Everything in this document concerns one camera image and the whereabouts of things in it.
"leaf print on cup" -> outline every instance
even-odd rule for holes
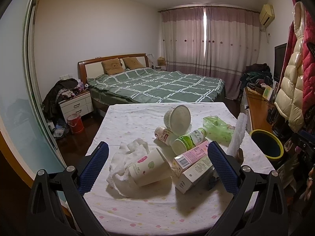
[[[149,169],[154,168],[154,161],[149,162],[148,167]]]
[[[139,161],[137,161],[137,163],[143,162],[143,161],[145,161],[147,158],[148,158],[148,156],[144,156],[144,157],[142,157]]]

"green plastic bag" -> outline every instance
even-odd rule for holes
[[[207,137],[220,143],[230,143],[235,129],[218,116],[204,117],[203,127],[207,130]]]

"yellow-rimmed trash can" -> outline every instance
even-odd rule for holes
[[[249,135],[269,161],[278,161],[282,158],[283,145],[275,135],[264,130],[253,130]]]

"wall-mounted air conditioner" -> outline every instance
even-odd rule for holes
[[[271,4],[264,4],[259,15],[260,24],[266,28],[275,19],[275,13]]]

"black television screen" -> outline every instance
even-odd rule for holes
[[[286,48],[287,48],[286,43],[275,47],[275,66],[273,72],[273,79],[276,82],[280,81]]]

